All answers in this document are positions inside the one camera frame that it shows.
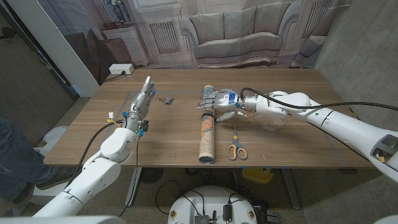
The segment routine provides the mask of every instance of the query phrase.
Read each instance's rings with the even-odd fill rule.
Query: scissor handle
[[[232,155],[233,155],[233,157],[229,156],[229,152],[230,152],[231,149],[233,149],[233,150],[232,150]],[[235,146],[234,144],[232,144],[232,145],[229,146],[229,148],[228,148],[228,150],[227,150],[226,153],[227,153],[227,155],[228,155],[228,159],[230,159],[230,160],[232,160],[232,161],[235,161],[235,160],[236,160],[236,146]]]
[[[238,154],[237,156],[238,156],[241,160],[246,160],[246,159],[248,158],[248,152],[246,152],[246,150],[245,150],[244,148],[239,148],[237,154]]]

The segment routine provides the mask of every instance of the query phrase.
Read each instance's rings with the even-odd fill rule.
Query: shoe
[[[73,173],[75,172],[76,167],[60,167],[58,170],[58,173],[55,175],[55,177],[51,178],[50,180],[44,182],[43,184],[36,184],[36,187],[39,190],[45,190],[49,189],[51,187],[54,187],[58,184],[62,184],[65,182],[68,182]]]
[[[14,205],[18,205],[24,202],[28,197],[31,197],[33,194],[35,185],[32,183],[27,183],[26,187],[22,190],[22,192],[15,198],[12,202]]]

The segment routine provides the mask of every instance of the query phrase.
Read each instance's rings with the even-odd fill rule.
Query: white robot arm
[[[377,128],[332,109],[322,108],[304,93],[288,94],[274,91],[266,98],[261,95],[238,95],[233,90],[220,90],[205,95],[203,99],[198,105],[199,110],[211,107],[227,109],[217,121],[232,118],[233,108],[266,114],[275,119],[283,119],[291,114],[294,118],[330,134],[365,157],[383,174],[398,182],[397,131]]]
[[[132,151],[126,145],[147,131],[143,119],[148,114],[150,101],[156,94],[154,84],[147,77],[144,86],[131,101],[127,118],[101,145],[100,150],[84,164],[80,175],[34,217],[63,217],[76,215],[94,195],[111,185],[119,176],[121,164]]]

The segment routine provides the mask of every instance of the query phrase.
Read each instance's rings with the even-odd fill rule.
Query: electrical outlet
[[[112,75],[122,74],[123,71],[125,71],[126,74],[131,74],[132,71],[134,71],[134,67],[132,64],[112,64],[112,66],[109,68],[109,71]]]

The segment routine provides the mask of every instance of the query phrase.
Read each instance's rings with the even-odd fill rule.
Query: wooden table
[[[274,90],[287,93],[301,91],[321,104],[341,102],[342,99],[325,79],[316,70],[310,69],[135,70],[132,75],[101,86],[46,156],[45,163],[77,165],[90,138],[107,123],[108,112],[117,114],[129,92],[132,92],[131,99],[133,92],[142,88],[148,75],[155,82],[158,92],[155,97],[173,96],[174,101],[171,106],[155,99],[152,101],[146,117],[149,131],[139,143],[139,167],[372,167],[340,142],[297,119],[292,118],[289,124],[278,130],[266,131],[252,118],[238,115],[233,120],[215,125],[215,163],[199,162],[201,111],[197,111],[196,107],[205,85],[213,85],[216,90],[232,88],[236,91],[251,87],[267,94]],[[123,111],[128,110],[129,99]],[[348,107],[334,109],[353,116]],[[245,161],[230,161],[226,155],[232,142],[234,120],[237,122],[239,142],[248,152]],[[96,152],[106,132],[104,130],[94,140],[86,159]],[[127,165],[135,166],[136,157],[131,156]]]

